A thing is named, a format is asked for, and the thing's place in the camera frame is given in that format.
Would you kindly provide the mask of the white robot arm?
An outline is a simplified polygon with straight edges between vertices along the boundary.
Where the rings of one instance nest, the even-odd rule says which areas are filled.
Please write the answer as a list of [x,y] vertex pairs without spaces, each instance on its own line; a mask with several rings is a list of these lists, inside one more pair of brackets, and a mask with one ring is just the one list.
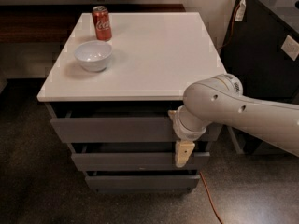
[[212,123],[236,128],[299,156],[299,105],[246,97],[242,83],[231,74],[194,82],[183,94],[183,105],[168,115],[178,137],[178,168],[186,165],[195,141]]

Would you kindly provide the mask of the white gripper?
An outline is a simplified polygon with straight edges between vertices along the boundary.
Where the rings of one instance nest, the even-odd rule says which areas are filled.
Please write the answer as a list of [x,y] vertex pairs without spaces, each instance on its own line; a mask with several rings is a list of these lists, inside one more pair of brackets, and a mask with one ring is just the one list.
[[177,110],[168,110],[167,113],[173,122],[175,134],[181,140],[175,144],[175,163],[177,168],[182,168],[195,148],[192,141],[198,140],[206,132],[209,122],[197,118],[184,105]]

